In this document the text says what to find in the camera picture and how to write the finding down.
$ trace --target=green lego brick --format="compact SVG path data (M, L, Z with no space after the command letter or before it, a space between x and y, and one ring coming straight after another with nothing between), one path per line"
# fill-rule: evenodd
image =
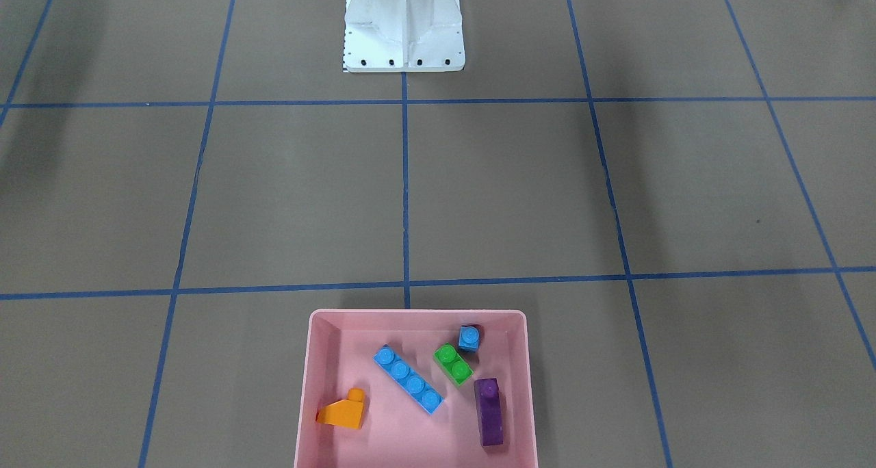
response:
M472 377L472 368L466 364L450 343L442 344L438 350L435 350L435 362L438 362L441 369L457 386L462 385L467 378Z

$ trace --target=purple lego brick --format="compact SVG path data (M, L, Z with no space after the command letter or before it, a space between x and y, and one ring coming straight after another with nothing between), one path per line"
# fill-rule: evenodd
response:
M478 407L478 427L482 446L498 446L502 436L502 407L498 400L498 381L495 378L475 381L475 405Z

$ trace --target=lego brick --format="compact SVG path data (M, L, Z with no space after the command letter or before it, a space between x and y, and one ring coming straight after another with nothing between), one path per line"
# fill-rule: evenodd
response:
M435 362L441 366L441 370L450 377L458 387L472 377L472 368L466 364L459 352L453 348L452 344L445 343L438 350L435 350Z
M477 352L481 346L481 332L474 326L463 326L459 329L459 349L464 352Z
M362 415L365 411L365 392L358 387L350 388L346 400L334 402L320 408L316 421L320 424L337 425L338 427L362 427Z
M381 347L374 355L374 361L429 415L432 415L435 409L444 402L441 394L438 394L435 388L429 386L428 382L423 380L417 372L414 372L411 366L407 365L407 362L404 362L390 346Z
M503 443L502 406L498 396L498 381L495 378L475 381L475 405L478 409L481 445L498 446Z

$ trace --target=orange lego brick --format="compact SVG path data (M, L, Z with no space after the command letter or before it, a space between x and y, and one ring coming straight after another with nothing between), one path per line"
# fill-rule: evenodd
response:
M346 400L334 402L320 408L316 421L320 424L337 425L338 427L362 427L362 415L365 411L365 392L358 387L350 388Z

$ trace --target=small blue lego brick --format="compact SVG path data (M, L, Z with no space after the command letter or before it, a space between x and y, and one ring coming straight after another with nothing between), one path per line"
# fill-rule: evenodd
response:
M481 332L474 326L463 326L459 329L459 347L466 352L477 352L481 346Z
M414 372L411 366L407 365L398 354L392 352L389 346L381 347L374 355L374 361L429 415L432 415L435 409L444 402L441 394L429 386L429 383L423 380L417 372Z

